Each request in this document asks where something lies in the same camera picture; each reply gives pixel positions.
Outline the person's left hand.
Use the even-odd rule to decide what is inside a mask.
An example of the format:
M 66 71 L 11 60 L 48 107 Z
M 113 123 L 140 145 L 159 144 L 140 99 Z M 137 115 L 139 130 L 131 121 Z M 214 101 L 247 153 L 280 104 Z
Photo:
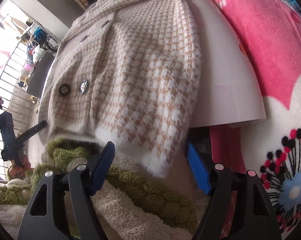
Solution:
M 26 155 L 23 157 L 22 166 L 12 165 L 8 172 L 12 179 L 25 179 L 25 174 L 27 171 L 32 170 L 31 163 Z

